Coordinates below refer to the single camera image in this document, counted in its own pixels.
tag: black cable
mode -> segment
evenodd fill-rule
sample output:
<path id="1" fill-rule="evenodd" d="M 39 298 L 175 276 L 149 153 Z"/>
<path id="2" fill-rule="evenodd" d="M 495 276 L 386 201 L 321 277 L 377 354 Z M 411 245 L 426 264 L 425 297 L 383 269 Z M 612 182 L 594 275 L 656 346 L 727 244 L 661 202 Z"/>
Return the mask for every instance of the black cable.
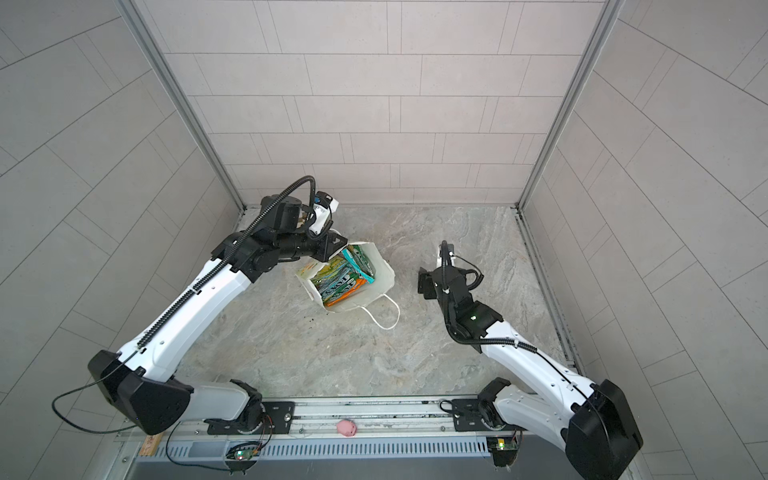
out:
<path id="1" fill-rule="evenodd" d="M 241 235 L 241 238 L 248 238 L 251 235 L 253 235 L 253 232 L 256 231 L 256 227 L 261 223 L 264 218 L 267 216 L 267 214 L 280 202 L 285 200 L 288 195 L 290 195 L 292 192 L 295 191 L 295 189 L 299 188 L 301 185 L 309 182 L 310 183 L 310 206 L 314 205 L 315 202 L 315 177 L 312 175 L 306 175 L 304 177 L 301 177 L 299 180 L 296 180 L 291 185 L 288 186 L 285 190 L 280 192 L 275 196 L 275 199 L 272 200 L 272 203 L 267 205 L 266 208 L 263 208 L 261 212 L 259 213 L 259 216 L 256 217 L 253 222 L 243 230 L 243 233 Z M 155 322 L 150 326 L 150 328 L 147 330 L 147 332 L 144 334 L 144 336 L 141 337 L 141 340 L 138 341 L 137 347 L 138 349 L 143 349 L 149 341 L 154 337 L 157 332 L 160 330 L 160 328 L 165 325 L 168 320 L 173 318 L 174 314 L 190 299 L 192 296 L 197 295 L 200 290 L 203 288 L 203 286 L 210 281 L 210 279 L 214 278 L 221 270 L 224 269 L 226 265 L 229 264 L 230 260 L 234 258 L 234 256 L 237 254 L 238 250 L 240 250 L 240 242 L 235 241 L 234 248 L 230 250 L 230 252 L 224 256 L 224 258 L 214 267 L 212 268 L 208 273 L 206 273 L 197 283 L 195 283 L 190 289 L 188 289 L 182 296 L 180 296 L 176 301 L 168 308 L 168 310 L 163 313 L 163 315 L 155 320 Z"/>
<path id="2" fill-rule="evenodd" d="M 178 422 L 176 426 L 174 426 L 174 429 L 170 431 L 170 434 L 168 434 L 168 440 L 165 442 L 165 456 L 168 457 L 168 460 L 170 460 L 171 463 L 180 465 L 182 467 L 199 467 L 205 468 L 206 470 L 216 470 L 217 472 L 232 472 L 228 468 L 209 467 L 208 465 L 200 465 L 199 463 L 179 463 L 176 460 L 173 460 L 168 454 L 168 444 L 170 444 L 170 437 L 174 434 L 174 432 L 176 432 L 176 429 L 179 425 L 181 425 L 181 422 Z"/>
<path id="3" fill-rule="evenodd" d="M 53 413 L 55 413 L 56 415 L 58 415 L 58 418 L 60 418 L 60 419 L 64 420 L 64 421 L 65 421 L 65 422 L 67 422 L 67 423 L 68 423 L 70 426 L 73 426 L 73 427 L 75 427 L 76 429 L 78 429 L 78 430 L 80 430 L 80 431 L 82 431 L 82 432 L 86 432 L 86 433 L 94 433 L 94 434 L 97 434 L 97 435 L 103 435 L 103 434 L 106 434 L 106 433 L 117 433 L 117 432 L 124 432 L 125 430 L 130 430 L 130 429 L 132 429 L 132 428 L 135 428 L 135 427 L 136 427 L 136 425 L 131 425 L 130 427 L 124 427 L 124 428 L 122 428 L 122 429 L 117 429 L 117 430 L 107 430 L 107 431 L 105 431 L 105 432 L 99 432 L 99 431 L 97 431 L 97 430 L 89 430 L 89 429 L 84 429 L 83 427 L 81 427 L 81 426 L 79 426 L 79 425 L 75 425 L 74 423 L 72 423 L 72 422 L 70 422 L 69 420 L 67 420 L 67 418 L 66 418 L 65 416 L 63 416 L 63 415 L 62 415 L 62 414 L 61 414 L 61 413 L 60 413 L 60 412 L 59 412 L 59 411 L 56 409 L 56 401 L 57 401 L 57 400 L 59 400 L 61 397 L 64 397 L 64 396 L 67 396 L 67 395 L 71 395 L 72 393 L 75 393 L 75 392 L 79 392 L 79 391 L 81 391 L 81 390 L 84 390 L 84 389 L 88 388 L 89 386 L 94 386 L 94 385 L 96 385 L 97 383 L 101 383 L 101 382 L 105 381 L 107 378 L 109 378 L 109 376 L 110 376 L 110 375 L 112 375 L 113 373 L 117 372 L 117 370 L 118 370 L 120 367 L 122 367 L 123 365 L 125 365 L 125 364 L 128 362 L 128 360 L 130 360 L 130 359 L 134 358 L 134 355 L 136 355 L 136 353 L 137 353 L 137 351 L 136 351 L 136 352 L 133 352 L 132 354 L 130 354 L 130 355 L 128 356 L 128 358 L 126 358 L 126 359 L 125 359 L 125 361 L 124 361 L 124 362 L 122 362 L 120 365 L 118 365 L 118 366 L 114 367 L 114 370 L 112 370 L 111 372 L 109 372 L 107 375 L 105 375 L 105 376 L 101 377 L 101 379 L 99 379 L 99 380 L 96 380 L 95 382 L 91 382 L 91 383 L 88 383 L 86 386 L 82 386 L 82 387 L 80 387 L 80 388 L 77 388 L 77 389 L 74 389 L 74 390 L 70 390 L 69 392 L 66 392 L 66 393 L 62 393 L 61 395 L 59 395 L 58 397 L 56 397 L 55 399 L 53 399 L 53 401 L 51 402 L 51 408 L 53 409 Z"/>

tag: white paper bag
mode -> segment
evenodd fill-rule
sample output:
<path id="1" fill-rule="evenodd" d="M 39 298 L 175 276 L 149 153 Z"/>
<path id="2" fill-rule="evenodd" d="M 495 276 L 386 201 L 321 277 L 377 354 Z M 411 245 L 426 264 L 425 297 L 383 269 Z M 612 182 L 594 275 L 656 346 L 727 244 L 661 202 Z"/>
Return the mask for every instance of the white paper bag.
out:
<path id="1" fill-rule="evenodd" d="M 386 294 L 389 292 L 389 289 L 395 285 L 395 271 L 392 270 L 392 267 L 390 267 L 386 260 L 382 258 L 381 253 L 379 253 L 379 249 L 376 248 L 375 244 L 370 242 L 349 242 L 349 245 L 359 245 L 360 249 L 368 257 L 368 260 L 370 260 L 374 270 L 376 271 L 376 275 L 374 276 L 375 281 L 373 283 L 366 283 L 365 285 L 361 286 L 353 295 L 350 295 L 344 300 L 340 300 L 339 302 L 334 303 L 332 306 L 323 305 L 323 299 L 320 296 L 320 292 L 317 291 L 317 288 L 315 288 L 311 279 L 317 272 L 319 272 L 325 265 L 327 265 L 327 263 L 318 261 L 310 262 L 305 265 L 304 268 L 296 272 L 296 276 L 299 278 L 301 284 L 304 285 L 304 289 L 310 295 L 310 298 L 315 303 L 320 305 L 325 311 L 331 313 L 339 313 L 348 312 L 350 310 L 354 310 L 355 308 L 360 308 L 365 310 L 366 313 L 370 315 L 374 323 L 376 323 L 379 328 L 384 330 L 395 328 L 397 322 L 400 321 L 400 306 L 397 304 L 397 302 L 395 302 L 395 300 L 392 300 L 389 295 Z M 397 307 L 397 320 L 395 320 L 395 323 L 392 326 L 386 328 L 381 326 L 381 324 L 376 321 L 376 318 L 366 308 L 374 300 L 377 300 L 383 296 L 389 299 L 389 301 L 394 303 Z"/>

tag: white tile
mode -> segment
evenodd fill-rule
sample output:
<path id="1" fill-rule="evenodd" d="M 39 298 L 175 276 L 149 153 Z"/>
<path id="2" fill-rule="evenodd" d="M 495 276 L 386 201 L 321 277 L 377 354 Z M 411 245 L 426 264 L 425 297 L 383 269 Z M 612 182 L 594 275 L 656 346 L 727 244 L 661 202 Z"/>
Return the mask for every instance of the white tile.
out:
<path id="1" fill-rule="evenodd" d="M 341 140 L 341 153 L 344 156 L 344 163 L 355 163 L 355 152 L 352 150 L 352 135 L 339 134 L 339 139 Z"/>
<path id="2" fill-rule="evenodd" d="M 74 41 L 3 68 L 0 146 L 24 158 L 109 95 L 109 88 Z"/>
<path id="3" fill-rule="evenodd" d="M 690 357 L 685 351 L 675 353 L 643 369 L 645 378 L 648 379 L 651 386 L 695 371 L 696 366 L 690 361 Z"/>
<path id="4" fill-rule="evenodd" d="M 403 164 L 400 187 L 464 187 L 469 165 Z"/>
<path id="5" fill-rule="evenodd" d="M 603 168 L 605 168 L 605 165 L 611 158 L 613 158 L 611 156 L 611 152 L 609 152 L 607 148 L 603 148 L 603 151 L 598 156 L 598 159 L 594 162 L 592 168 L 590 168 L 589 172 L 587 172 L 587 176 L 584 177 L 583 181 L 581 182 L 581 184 L 584 185 L 584 188 L 587 190 L 592 188 L 592 184 L 594 184 L 594 181 L 598 178 L 598 175 L 603 171 Z"/>
<path id="6" fill-rule="evenodd" d="M 627 172 L 718 285 L 768 260 L 768 228 L 661 130 Z"/>
<path id="7" fill-rule="evenodd" d="M 284 188 L 304 176 L 301 165 L 233 165 L 232 171 L 243 188 Z"/>
<path id="8" fill-rule="evenodd" d="M 565 279 L 560 262 L 557 260 L 553 262 L 547 270 L 547 274 L 554 291 L 554 297 L 563 312 L 566 327 L 570 330 L 571 338 L 575 341 L 577 355 L 581 358 L 582 364 L 592 363 L 599 357 L 598 349 L 594 345 L 594 340 L 571 292 L 571 287 Z"/>
<path id="9" fill-rule="evenodd" d="M 594 342 L 598 346 L 608 377 L 617 383 L 627 396 L 637 427 L 643 436 L 643 453 L 679 449 L 680 445 L 672 433 L 672 428 L 664 418 L 659 402 L 632 355 L 632 349 L 619 324 L 609 323 L 595 333 Z"/>
<path id="10" fill-rule="evenodd" d="M 323 188 L 391 186 L 388 164 L 346 164 L 341 168 L 336 165 L 317 164 L 314 167 L 317 184 L 322 185 Z M 411 185 L 401 185 L 401 187 L 411 187 Z"/>
<path id="11" fill-rule="evenodd" d="M 656 64 L 654 70 L 650 73 L 650 76 L 637 94 L 637 97 L 632 101 L 635 107 L 640 108 L 641 110 L 645 108 L 648 100 L 650 100 L 650 96 L 654 94 L 657 88 L 659 88 L 659 84 L 679 56 L 680 55 L 675 50 L 670 48 L 664 50 L 664 54 L 661 55 L 661 60 Z"/>
<path id="12" fill-rule="evenodd" d="M 273 164 L 343 164 L 338 134 L 262 134 Z"/>
<path id="13" fill-rule="evenodd" d="M 172 237 L 176 237 L 176 235 L 179 234 L 179 227 L 176 226 L 174 221 L 170 219 L 168 214 L 166 214 L 157 203 L 152 202 L 149 207 L 147 207 L 147 213 L 154 217 L 154 219 L 157 220 L 157 222 L 162 225 Z"/>
<path id="14" fill-rule="evenodd" d="M 654 387 L 686 457 L 698 478 L 760 479 L 750 454 L 698 373 Z M 723 444 L 714 455 L 710 439 Z"/>
<path id="15" fill-rule="evenodd" d="M 580 58 L 578 55 L 532 55 L 520 95 L 565 95 Z"/>
<path id="16" fill-rule="evenodd" d="M 2 58 L 6 64 L 11 64 L 24 58 L 24 54 L 16 48 L 16 45 L 13 45 L 10 38 L 8 38 L 2 31 L 0 31 L 0 58 Z"/>
<path id="17" fill-rule="evenodd" d="M 429 164 L 434 144 L 434 134 L 352 134 L 356 164 Z"/>
<path id="18" fill-rule="evenodd" d="M 487 188 L 415 188 L 414 204 L 483 204 Z"/>
<path id="19" fill-rule="evenodd" d="M 122 18 L 89 30 L 88 37 L 123 85 L 131 83 L 150 69 Z"/>
<path id="20" fill-rule="evenodd" d="M 182 165 L 197 147 L 187 125 L 181 120 L 178 112 L 168 117 L 155 130 L 163 145 L 176 159 L 176 163 Z"/>
<path id="21" fill-rule="evenodd" d="M 0 148 L 0 175 L 3 175 L 18 162 L 7 151 Z"/>
<path id="22" fill-rule="evenodd" d="M 723 292 L 758 337 L 768 343 L 768 263 L 760 265 L 725 287 Z"/>
<path id="23" fill-rule="evenodd" d="M 520 147 L 520 134 L 447 134 L 444 164 L 511 164 Z"/>
<path id="24" fill-rule="evenodd" d="M 191 53 L 168 53 L 164 55 L 174 77 L 187 95 L 211 95 L 210 87 Z"/>
<path id="25" fill-rule="evenodd" d="M 197 150 L 160 190 L 155 202 L 181 227 L 213 179 L 214 171 Z"/>
<path id="26" fill-rule="evenodd" d="M 147 89 L 135 81 L 56 135 L 48 146 L 95 187 L 163 118 Z"/>
<path id="27" fill-rule="evenodd" d="M 578 179 L 583 182 L 602 153 L 603 144 L 574 112 L 560 134 L 558 150 L 571 165 Z"/>
<path id="28" fill-rule="evenodd" d="M 3 282 L 0 391 L 13 387 L 107 258 L 62 223 Z"/>
<path id="29" fill-rule="evenodd" d="M 147 136 L 147 141 L 149 142 L 149 145 L 152 145 L 154 151 L 160 155 L 160 158 L 163 159 L 163 162 L 165 162 L 165 166 L 168 167 L 168 170 L 175 172 L 179 169 L 179 164 L 176 162 L 174 156 L 170 153 L 170 150 L 168 150 L 168 147 L 166 147 L 160 137 L 157 136 L 157 132 L 153 131 L 151 134 L 149 134 Z"/>
<path id="30" fill-rule="evenodd" d="M 284 96 L 283 103 L 286 105 L 286 112 L 288 113 L 288 121 L 290 122 L 291 130 L 296 134 L 303 133 L 304 126 L 301 122 L 301 115 L 299 115 L 299 108 L 296 106 L 295 97 Z"/>
<path id="31" fill-rule="evenodd" d="M 211 134 L 209 136 L 225 165 L 264 163 L 250 134 Z"/>
<path id="32" fill-rule="evenodd" d="M 157 220 L 150 214 L 142 215 L 75 305 L 75 311 L 119 329 L 172 241 Z"/>
<path id="33" fill-rule="evenodd" d="M 149 286 L 152 287 L 160 295 L 164 296 L 169 302 L 176 300 L 181 294 L 181 290 L 176 290 L 165 280 L 161 279 L 157 274 L 152 276 L 152 280 L 149 281 Z"/>
<path id="34" fill-rule="evenodd" d="M 61 420 L 51 411 L 51 393 L 83 386 L 88 378 L 85 366 L 101 348 L 62 329 L 57 329 L 46 343 L 0 405 L 0 419 L 15 431 L 14 435 L 0 435 L 0 448 L 18 460 L 3 462 L 4 475 L 29 477 L 61 425 Z M 67 396 L 56 406 L 68 412 L 74 401 L 75 396 Z M 88 438 L 98 440 L 96 436 Z M 57 473 L 49 478 L 59 477 Z"/>
<path id="35" fill-rule="evenodd" d="M 386 3 L 387 53 L 402 52 L 402 2 Z"/>
<path id="36" fill-rule="evenodd" d="M 554 227 L 554 224 L 562 217 L 562 212 L 558 202 L 554 199 L 551 190 L 545 182 L 539 181 L 531 195 L 531 204 L 536 206 L 538 216 L 544 226 L 547 235 Z"/>
<path id="37" fill-rule="evenodd" d="M 642 112 L 595 73 L 581 92 L 576 112 L 622 167 L 654 129 Z"/>
<path id="38" fill-rule="evenodd" d="M 277 37 L 277 30 L 275 29 L 275 22 L 272 20 L 270 3 L 266 0 L 256 0 L 253 2 L 253 6 L 256 8 L 256 15 L 259 17 L 259 26 L 264 35 L 267 51 L 269 53 L 282 52 L 280 39 Z"/>
<path id="39" fill-rule="evenodd" d="M 423 58 L 422 95 L 517 95 L 529 61 L 527 55 L 424 55 Z"/>
<path id="40" fill-rule="evenodd" d="M 615 237 L 605 242 L 589 265 L 641 367 L 683 349 Z"/>
<path id="41" fill-rule="evenodd" d="M 196 99 L 213 133 L 237 134 L 257 131 L 290 133 L 292 131 L 286 106 L 281 97 L 196 97 Z"/>
<path id="42" fill-rule="evenodd" d="M 766 63 L 768 63 L 768 36 L 763 34 L 757 45 L 730 74 L 728 81 L 738 88 L 745 88 L 765 68 Z"/>
<path id="43" fill-rule="evenodd" d="M 400 132 L 400 97 L 389 97 L 389 131 Z"/>
<path id="44" fill-rule="evenodd" d="M 213 228 L 214 225 L 199 208 L 192 210 L 157 268 L 157 275 L 176 290 L 181 291 L 186 287 L 192 265 Z"/>
<path id="45" fill-rule="evenodd" d="M 489 188 L 485 197 L 487 204 L 513 205 L 520 201 L 522 188 Z"/>
<path id="46" fill-rule="evenodd" d="M 589 195 L 640 276 L 648 275 L 683 246 L 616 160 L 608 161 Z"/>
<path id="47" fill-rule="evenodd" d="M 507 10 L 503 2 L 406 2 L 402 53 L 494 55 Z"/>
<path id="48" fill-rule="evenodd" d="M 679 57 L 643 109 L 738 198 L 768 178 L 768 105 Z"/>
<path id="49" fill-rule="evenodd" d="M 144 88 L 147 89 L 149 95 L 154 100 L 157 108 L 163 112 L 163 117 L 166 117 L 176 111 L 176 105 L 168 96 L 165 87 L 160 83 L 160 79 L 155 74 L 154 70 L 150 70 L 147 73 L 139 77 L 141 83 L 144 84 Z"/>
<path id="50" fill-rule="evenodd" d="M 467 132 L 480 128 L 483 97 L 402 97 L 404 132 Z"/>
<path id="51" fill-rule="evenodd" d="M 101 77 L 101 80 L 104 80 L 104 83 L 107 84 L 112 93 L 123 88 L 123 84 L 120 83 L 118 77 L 115 76 L 112 68 L 104 60 L 104 57 L 101 56 L 99 50 L 96 49 L 96 46 L 88 37 L 87 32 L 81 33 L 77 37 L 74 37 L 72 40 L 74 40 L 74 43 L 77 44 L 77 46 L 80 48 L 80 51 L 83 52 L 83 55 L 85 55 L 93 68 L 96 69 L 99 77 Z"/>
<path id="52" fill-rule="evenodd" d="M 304 131 L 387 132 L 387 97 L 296 97 Z"/>
<path id="53" fill-rule="evenodd" d="M 523 188 L 531 174 L 531 165 L 494 165 L 480 166 L 476 187 Z"/>
<path id="54" fill-rule="evenodd" d="M 581 314 L 585 320 L 589 321 L 607 307 L 608 301 L 600 290 L 598 281 L 594 278 L 587 259 L 581 253 L 576 238 L 568 225 L 565 225 L 557 238 L 552 241 L 552 247 L 558 255 L 565 278 L 568 279 L 568 284 L 571 286 L 571 291 L 581 309 Z"/>
<path id="55" fill-rule="evenodd" d="M 760 380 L 768 349 L 699 264 L 656 290 L 654 298 L 741 440 L 764 440 L 768 418 L 759 414 L 759 405 L 768 385 Z"/>
<path id="56" fill-rule="evenodd" d="M 78 210 L 121 242 L 171 175 L 149 142 L 142 141 L 91 190 Z"/>
<path id="57" fill-rule="evenodd" d="M 639 29 L 726 78 L 763 36 L 766 18 L 760 0 L 653 2 Z"/>
<path id="58" fill-rule="evenodd" d="M 385 2 L 271 2 L 283 53 L 386 53 Z"/>
<path id="59" fill-rule="evenodd" d="M 768 442 L 745 445 L 761 472 L 768 472 Z"/>
<path id="60" fill-rule="evenodd" d="M 616 22 L 594 70 L 634 100 L 667 48 L 624 22 Z"/>
<path id="61" fill-rule="evenodd" d="M 692 475 L 694 473 L 682 450 L 645 453 L 643 458 L 651 473 L 655 475 Z"/>
<path id="62" fill-rule="evenodd" d="M 507 18 L 504 20 L 504 31 L 502 39 L 498 42 L 498 54 L 506 55 L 511 53 L 512 46 L 515 44 L 515 38 L 520 26 L 520 15 L 523 11 L 524 3 L 510 3 L 507 9 Z"/>
<path id="63" fill-rule="evenodd" d="M 496 105 L 498 104 L 498 97 L 485 97 L 485 106 L 482 111 L 482 119 L 480 120 L 480 134 L 491 133 L 491 123 L 493 117 L 496 115 Z"/>
<path id="64" fill-rule="evenodd" d="M 118 336 L 111 345 L 110 351 L 117 352 L 123 345 L 144 331 L 162 312 L 168 308 L 170 300 L 160 295 L 155 289 L 148 287 L 139 297 L 136 306 L 125 320 Z"/>
<path id="65" fill-rule="evenodd" d="M 195 58 L 214 95 L 312 94 L 302 55 L 230 53 Z"/>
<path id="66" fill-rule="evenodd" d="M 99 0 L 3 2 L 0 28 L 24 55 L 31 55 L 118 16 L 113 3 Z"/>
<path id="67" fill-rule="evenodd" d="M 587 260 L 591 259 L 592 256 L 597 252 L 600 247 L 603 246 L 603 243 L 606 242 L 609 238 L 611 238 L 611 235 L 614 233 L 611 232 L 611 228 L 606 223 L 597 234 L 595 234 L 594 238 L 592 240 L 589 240 L 589 243 L 587 243 L 587 246 L 584 247 L 582 250 L 584 253 L 584 258 Z"/>
<path id="68" fill-rule="evenodd" d="M 306 55 L 315 95 L 418 95 L 421 63 L 416 55 Z"/>
<path id="69" fill-rule="evenodd" d="M 594 3 L 526 3 L 512 53 L 581 55 L 601 8 Z"/>
<path id="70" fill-rule="evenodd" d="M 0 279 L 32 252 L 89 190 L 45 146 L 0 177 Z"/>
<path id="71" fill-rule="evenodd" d="M 502 97 L 498 99 L 491 132 L 545 134 L 560 108 L 560 97 Z"/>
<path id="72" fill-rule="evenodd" d="M 104 348 L 108 348 L 112 344 L 114 336 L 118 334 L 75 311 L 70 312 L 67 318 L 61 322 L 61 328 L 98 343 Z"/>
<path id="73" fill-rule="evenodd" d="M 678 273 L 694 263 L 696 263 L 696 257 L 688 250 L 688 247 L 682 247 L 648 275 L 644 276 L 643 281 L 650 292 L 653 293 L 660 286 L 672 280 Z"/>
<path id="74" fill-rule="evenodd" d="M 146 2 L 171 53 L 266 53 L 252 2 Z"/>
<path id="75" fill-rule="evenodd" d="M 568 164 L 563 165 L 551 191 L 579 246 L 586 248 L 605 225 L 605 220 Z"/>
<path id="76" fill-rule="evenodd" d="M 412 204 L 412 188 L 334 188 L 334 198 L 345 205 Z"/>
<path id="77" fill-rule="evenodd" d="M 99 228 L 96 223 L 90 221 L 77 208 L 73 209 L 64 221 L 105 253 L 111 255 L 118 248 L 118 242 L 114 238 Z"/>
<path id="78" fill-rule="evenodd" d="M 445 153 L 446 134 L 435 134 L 435 146 L 432 148 L 432 163 L 441 164 L 442 156 Z"/>
<path id="79" fill-rule="evenodd" d="M 587 328 L 589 329 L 589 333 L 594 335 L 598 330 L 613 322 L 615 319 L 616 316 L 614 315 L 614 311 L 611 310 L 609 306 L 606 306 L 597 315 L 587 320 Z"/>

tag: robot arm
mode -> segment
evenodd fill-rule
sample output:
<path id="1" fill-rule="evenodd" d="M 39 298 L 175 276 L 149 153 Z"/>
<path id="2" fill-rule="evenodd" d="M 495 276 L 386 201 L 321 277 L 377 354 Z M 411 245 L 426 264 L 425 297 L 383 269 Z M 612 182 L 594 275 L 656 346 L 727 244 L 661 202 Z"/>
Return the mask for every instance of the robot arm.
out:
<path id="1" fill-rule="evenodd" d="M 619 478 L 643 446 L 624 393 L 610 380 L 599 386 L 560 365 L 530 344 L 470 290 L 482 275 L 454 266 L 453 245 L 444 240 L 438 268 L 419 269 L 419 293 L 437 299 L 445 327 L 457 343 L 501 363 L 536 391 L 530 395 L 496 379 L 478 396 L 480 416 L 490 429 L 518 425 L 548 440 L 585 478 Z M 475 276 L 467 285 L 467 276 Z"/>

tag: wire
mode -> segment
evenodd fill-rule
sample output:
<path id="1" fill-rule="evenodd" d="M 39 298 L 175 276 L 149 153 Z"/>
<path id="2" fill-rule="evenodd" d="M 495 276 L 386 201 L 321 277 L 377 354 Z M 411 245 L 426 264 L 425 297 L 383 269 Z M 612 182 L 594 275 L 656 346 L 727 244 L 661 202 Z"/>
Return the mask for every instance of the wire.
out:
<path id="1" fill-rule="evenodd" d="M 170 444 L 170 437 L 174 434 L 174 432 L 176 432 L 176 429 L 179 427 L 179 425 L 181 425 L 181 422 L 178 422 L 176 426 L 174 426 L 174 429 L 170 431 L 170 434 L 168 434 L 168 440 L 165 442 L 165 456 L 168 457 L 168 460 L 170 460 L 171 463 L 180 465 L 182 467 L 199 467 L 205 468 L 206 470 L 216 470 L 217 472 L 232 472 L 228 468 L 209 467 L 208 465 L 200 465 L 199 463 L 179 463 L 176 460 L 173 460 L 168 453 L 168 444 Z"/>
<path id="2" fill-rule="evenodd" d="M 137 352 L 138 352 L 138 351 L 135 351 L 135 352 L 133 352 L 132 354 L 130 354 L 130 355 L 129 355 L 129 357 L 128 357 L 128 358 L 126 358 L 124 362 L 122 362 L 120 365 L 118 365 L 118 366 L 114 367 L 114 370 L 112 370 L 111 372 L 109 372 L 107 375 L 105 375 L 105 376 L 101 377 L 99 380 L 96 380 L 95 382 L 91 382 L 91 383 L 88 383 L 86 386 L 82 386 L 82 387 L 80 387 L 80 388 L 77 388 L 77 389 L 74 389 L 74 390 L 70 390 L 69 392 L 66 392 L 66 393 L 62 393 L 61 395 L 59 395 L 58 397 L 56 397 L 55 399 L 53 399 L 53 401 L 51 402 L 51 409 L 53 409 L 53 413 L 55 413 L 56 415 L 58 415 L 58 418 L 60 418 L 60 419 L 64 420 L 64 421 L 65 421 L 65 422 L 67 422 L 67 423 L 68 423 L 70 426 L 73 426 L 73 427 L 75 427 L 76 429 L 78 429 L 78 430 L 80 430 L 80 431 L 82 431 L 82 432 L 86 432 L 86 433 L 94 433 L 94 434 L 97 434 L 97 435 L 103 435 L 103 434 L 106 434 L 106 433 L 117 433 L 117 432 L 124 432 L 125 430 L 130 430 L 130 429 L 132 429 L 132 428 L 135 428 L 135 427 L 136 427 L 136 425 L 131 425 L 130 427 L 125 427 L 125 428 L 122 428 L 122 429 L 117 429 L 117 430 L 106 430 L 106 431 L 104 431 L 104 432 L 99 432 L 99 431 L 97 431 L 97 430 L 89 430 L 89 429 L 85 429 L 85 428 L 83 428 L 83 427 L 81 427 L 81 426 L 79 426 L 79 425 L 75 425 L 74 423 L 70 422 L 70 421 L 67 419 L 67 417 L 63 416 L 63 415 L 62 415 L 62 414 L 61 414 L 61 413 L 60 413 L 60 412 L 59 412 L 59 411 L 56 409 L 56 401 L 57 401 L 57 400 L 59 400 L 61 397 L 64 397 L 64 396 L 67 396 L 67 395 L 71 395 L 72 393 L 75 393 L 75 392 L 80 392 L 81 390 L 84 390 L 84 389 L 88 388 L 89 386 L 94 386 L 94 385 L 96 385 L 97 383 L 101 383 L 101 382 L 105 381 L 107 378 L 109 378 L 109 376 L 110 376 L 110 375 L 112 375 L 113 373 L 117 372 L 117 370 L 118 370 L 120 367 L 122 367 L 123 365 L 125 365 L 125 364 L 128 362 L 128 360 L 130 360 L 130 359 L 134 358 L 134 355 L 136 355 L 136 353 L 137 353 Z"/>

